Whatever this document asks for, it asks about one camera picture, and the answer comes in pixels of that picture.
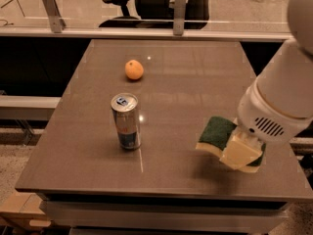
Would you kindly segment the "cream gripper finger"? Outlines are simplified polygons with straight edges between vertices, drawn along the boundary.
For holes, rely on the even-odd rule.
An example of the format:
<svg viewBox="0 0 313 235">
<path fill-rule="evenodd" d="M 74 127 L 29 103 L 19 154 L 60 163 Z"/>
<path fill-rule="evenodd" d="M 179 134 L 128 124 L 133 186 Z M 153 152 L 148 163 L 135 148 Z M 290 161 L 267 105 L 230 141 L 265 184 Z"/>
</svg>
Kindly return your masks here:
<svg viewBox="0 0 313 235">
<path fill-rule="evenodd" d="M 231 169 L 242 169 L 261 157 L 263 142 L 236 127 L 227 141 L 220 162 Z"/>
</svg>

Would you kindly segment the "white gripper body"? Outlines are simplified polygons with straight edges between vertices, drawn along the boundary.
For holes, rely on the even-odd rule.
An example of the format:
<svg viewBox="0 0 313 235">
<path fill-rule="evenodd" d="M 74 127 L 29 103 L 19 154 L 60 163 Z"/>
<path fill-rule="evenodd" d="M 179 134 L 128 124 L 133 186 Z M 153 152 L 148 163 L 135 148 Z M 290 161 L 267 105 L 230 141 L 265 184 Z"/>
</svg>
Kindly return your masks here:
<svg viewBox="0 0 313 235">
<path fill-rule="evenodd" d="M 238 109 L 239 127 L 264 143 L 286 143 L 307 128 L 311 117 L 290 117 L 266 102 L 257 81 L 247 89 Z"/>
</svg>

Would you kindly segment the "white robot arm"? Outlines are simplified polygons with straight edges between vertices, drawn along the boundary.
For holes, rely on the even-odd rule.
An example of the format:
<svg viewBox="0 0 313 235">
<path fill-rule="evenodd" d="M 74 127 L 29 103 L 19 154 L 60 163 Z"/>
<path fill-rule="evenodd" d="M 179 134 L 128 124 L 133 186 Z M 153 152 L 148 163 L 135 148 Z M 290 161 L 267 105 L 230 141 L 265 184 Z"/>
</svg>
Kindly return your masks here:
<svg viewBox="0 0 313 235">
<path fill-rule="evenodd" d="M 313 0 L 290 0 L 285 41 L 242 97 L 220 162 L 241 169 L 265 144 L 290 141 L 313 119 Z"/>
</svg>

